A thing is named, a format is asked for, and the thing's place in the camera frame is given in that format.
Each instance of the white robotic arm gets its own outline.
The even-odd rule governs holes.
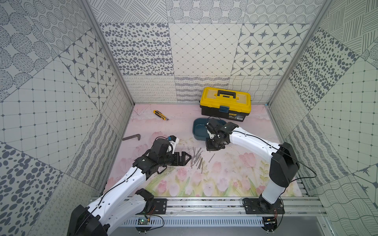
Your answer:
[[[208,151],[217,151],[225,148],[226,144],[234,143],[259,155],[271,164],[270,181],[260,196],[261,208],[269,211],[299,169],[292,146],[288,143],[280,145],[267,141],[232,122],[221,125],[216,119],[210,119],[206,128],[210,136],[206,140]]]
[[[68,236],[106,236],[131,216],[152,211],[153,195],[145,189],[124,201],[152,174],[161,174],[168,165],[185,166],[191,159],[186,152],[175,152],[179,139],[156,139],[152,148],[137,158],[129,171],[106,193],[86,208],[79,205],[71,214]]]

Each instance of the toolbox handle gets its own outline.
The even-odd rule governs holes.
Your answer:
[[[230,96],[233,96],[234,98],[236,98],[236,93],[235,93],[235,92],[229,92],[229,91],[224,91],[224,90],[218,90],[218,96],[220,96],[221,94],[224,94],[224,95],[230,95]]]

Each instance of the pink tulip tablecloth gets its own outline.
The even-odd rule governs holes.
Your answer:
[[[160,119],[153,110],[160,111],[169,120]],[[135,105],[124,136],[140,134],[141,139],[122,141],[105,191],[129,170],[136,158],[151,148],[156,137],[174,135],[180,139],[175,151],[186,151],[193,156],[192,161],[184,167],[168,167],[162,174],[152,175],[140,188],[159,197],[259,196],[268,184],[270,165],[232,143],[220,151],[206,151],[205,142],[196,140],[192,133],[193,121],[201,117],[206,116],[201,115],[199,105]],[[279,142],[264,105],[252,105],[244,122],[233,122],[254,135]],[[302,194],[294,181],[282,196]]]

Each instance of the dark teal bowl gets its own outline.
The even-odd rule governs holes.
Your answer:
[[[193,122],[193,135],[196,140],[206,141],[206,138],[209,138],[208,130],[206,129],[208,120],[208,118],[198,118]],[[221,125],[226,124],[224,120],[217,119],[217,121]]]

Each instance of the yellow toolbox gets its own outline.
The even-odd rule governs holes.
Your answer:
[[[244,92],[206,87],[202,93],[200,107],[205,116],[218,116],[242,122],[251,113],[251,95]]]

